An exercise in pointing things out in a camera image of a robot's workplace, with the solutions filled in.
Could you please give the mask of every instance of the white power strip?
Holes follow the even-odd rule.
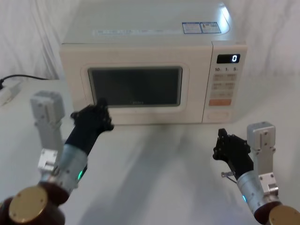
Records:
[[[15,82],[0,90],[0,106],[10,102],[20,92],[20,84],[21,82]]]

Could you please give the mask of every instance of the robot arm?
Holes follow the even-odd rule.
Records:
[[[275,127],[267,122],[249,125],[247,141],[220,129],[213,158],[228,164],[231,172],[222,173],[222,176],[235,176],[245,202],[260,224],[285,225],[287,222],[283,218],[289,214],[294,222],[289,225],[300,224],[300,213],[283,206],[278,197],[273,174],[274,145]],[[254,161],[248,155],[251,150]]]
[[[43,148],[38,163],[41,180],[0,204],[0,225],[64,225],[58,207],[78,187],[93,145],[102,132],[113,130],[112,120],[106,101],[100,99],[97,105],[71,115],[75,127],[63,144],[60,94],[41,91],[30,101]]]

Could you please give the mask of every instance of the white table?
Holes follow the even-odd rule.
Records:
[[[232,124],[118,126],[102,134],[89,169],[62,206],[66,225],[253,225],[228,166],[212,158],[218,129],[246,138],[250,123],[277,128],[274,173],[281,201],[300,210],[300,78],[243,77]],[[63,81],[24,83],[0,108],[0,199],[39,181],[41,152],[30,97],[56,90],[64,98],[63,138],[72,130],[72,103]]]

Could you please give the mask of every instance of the silver cylinder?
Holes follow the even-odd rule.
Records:
[[[252,214],[267,203],[279,202],[278,196],[263,194],[263,189],[258,183],[254,171],[249,171],[240,176],[237,185]]]
[[[88,162],[85,152],[72,145],[65,144],[57,168],[52,172],[42,174],[41,181],[55,183],[66,192],[71,192],[78,187],[80,174]]]

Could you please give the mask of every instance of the microwave control panel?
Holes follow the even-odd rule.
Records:
[[[233,41],[212,43],[213,52],[202,122],[229,122],[233,116],[247,46]]]

